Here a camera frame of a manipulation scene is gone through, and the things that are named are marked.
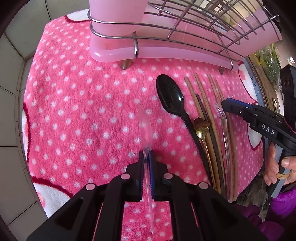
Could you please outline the purple sleeve forearm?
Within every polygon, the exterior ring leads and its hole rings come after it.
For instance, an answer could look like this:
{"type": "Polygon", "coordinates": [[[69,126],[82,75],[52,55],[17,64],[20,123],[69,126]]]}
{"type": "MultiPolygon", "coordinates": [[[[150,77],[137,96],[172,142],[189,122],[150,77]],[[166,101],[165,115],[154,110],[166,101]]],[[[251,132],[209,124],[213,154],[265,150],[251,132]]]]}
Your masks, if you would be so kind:
{"type": "Polygon", "coordinates": [[[255,225],[268,240],[295,240],[295,183],[287,185],[278,197],[270,200],[265,221],[255,205],[234,207],[255,225]]]}

